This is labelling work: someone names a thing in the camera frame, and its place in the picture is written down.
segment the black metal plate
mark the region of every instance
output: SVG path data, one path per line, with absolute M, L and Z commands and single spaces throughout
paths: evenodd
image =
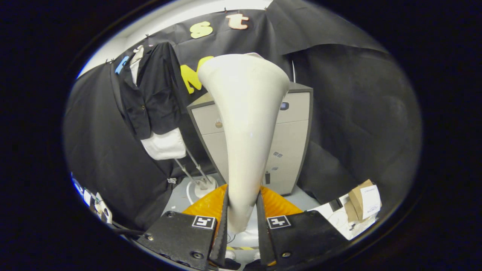
M 173 261 L 207 270 L 207 259 L 217 220 L 212 217 L 212 225 L 207 224 L 210 228 L 194 227 L 196 217 L 173 211 L 166 212 L 137 242 Z
M 269 229 L 277 270 L 308 261 L 348 242 L 317 211 L 286 217 L 291 224 L 289 227 Z
M 228 243 L 228 189 L 229 186 L 226 187 L 223 199 L 223 211 L 221 212 L 221 221 L 219 222 L 219 229 L 209 255 L 209 260 L 220 267 L 225 265 L 226 248 Z
M 258 194 L 256 200 L 256 210 L 258 213 L 258 239 L 259 239 L 259 254 L 261 256 L 260 264 L 267 266 L 275 260 L 273 245 L 269 238 L 268 224 L 265 215 L 265 205 L 263 204 L 263 196 L 261 192 Z

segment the white cloth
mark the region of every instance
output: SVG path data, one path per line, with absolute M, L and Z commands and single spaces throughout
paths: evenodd
M 179 128 L 162 135 L 151 133 L 151 136 L 141 140 L 141 143 L 155 160 L 180 159 L 186 156 L 186 145 Z
M 132 82 L 137 85 L 137 73 L 139 62 L 144 54 L 144 47 L 141 45 L 134 50 L 134 57 L 130 61 Z M 155 160 L 180 159 L 186 156 L 186 145 L 182 139 L 181 130 L 176 128 L 165 134 L 158 135 L 154 132 L 147 139 L 141 140 L 144 149 Z

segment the metal pole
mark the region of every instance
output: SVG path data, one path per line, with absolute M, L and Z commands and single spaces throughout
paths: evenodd
M 189 151 L 188 148 L 186 148 L 186 151 L 187 153 L 189 154 L 189 157 L 191 157 L 191 160 L 192 162 L 196 165 L 196 168 L 199 170 L 199 172 L 201 172 L 202 176 L 204 177 L 204 179 L 206 179 L 210 184 L 212 184 L 211 180 L 206 176 L 206 174 L 204 174 L 204 172 L 202 171 L 201 169 L 201 165 L 198 164 L 198 162 L 196 161 L 196 159 L 194 159 L 194 156 L 192 156 L 191 152 Z
M 186 167 L 182 166 L 178 159 L 174 158 L 174 160 L 175 160 L 176 163 L 179 165 L 179 167 L 182 169 L 182 171 L 184 171 L 184 173 L 186 173 L 186 175 L 189 177 L 189 179 L 191 179 L 192 181 L 194 181 L 195 183 L 197 183 L 198 185 L 200 185 L 201 189 L 203 189 L 203 190 L 206 189 L 206 185 L 203 184 L 203 183 L 202 183 L 201 181 L 199 181 L 199 180 L 193 179 L 193 177 L 191 176 L 191 174 L 189 174 L 189 172 L 187 172 Z

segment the white funnel-shaped object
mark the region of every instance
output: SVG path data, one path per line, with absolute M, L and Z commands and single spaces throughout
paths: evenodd
M 260 191 L 282 99 L 286 73 L 258 54 L 226 54 L 198 71 L 221 115 L 229 164 L 228 230 L 246 230 Z

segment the blue clip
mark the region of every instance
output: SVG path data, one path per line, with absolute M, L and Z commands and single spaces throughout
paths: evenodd
M 122 68 L 124 67 L 124 65 L 125 65 L 125 63 L 127 62 L 128 59 L 129 59 L 129 56 L 126 55 L 126 56 L 122 59 L 122 61 L 119 63 L 119 66 L 117 66 L 117 68 L 116 68 L 116 73 L 117 73 L 117 74 L 120 73 L 120 71 L 122 70 Z

